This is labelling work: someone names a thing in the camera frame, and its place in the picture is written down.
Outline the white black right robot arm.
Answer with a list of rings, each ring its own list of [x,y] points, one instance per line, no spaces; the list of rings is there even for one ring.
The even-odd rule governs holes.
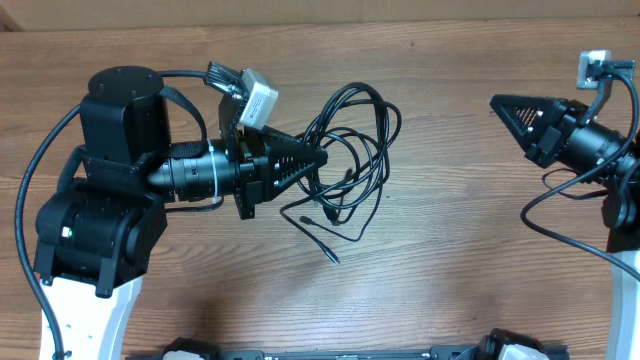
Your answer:
[[[607,246],[593,246],[528,221],[528,227],[589,252],[611,266],[613,305],[606,356],[639,356],[639,143],[634,132],[623,136],[596,120],[607,96],[591,105],[576,100],[498,94],[490,106],[510,131],[526,158],[541,168],[559,162],[574,179],[547,194],[566,195],[578,183],[594,182],[603,200],[601,214],[609,230]]]

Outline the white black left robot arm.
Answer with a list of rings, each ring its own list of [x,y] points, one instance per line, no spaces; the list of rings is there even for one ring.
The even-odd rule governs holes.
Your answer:
[[[84,141],[36,218],[34,270],[44,359],[117,359],[151,252],[178,212],[226,197],[250,219],[258,204],[319,169],[319,147],[268,126],[277,89],[259,72],[210,64],[196,78],[218,91],[218,138],[171,139],[168,105],[203,123],[167,73],[119,66],[96,73],[72,111]]]

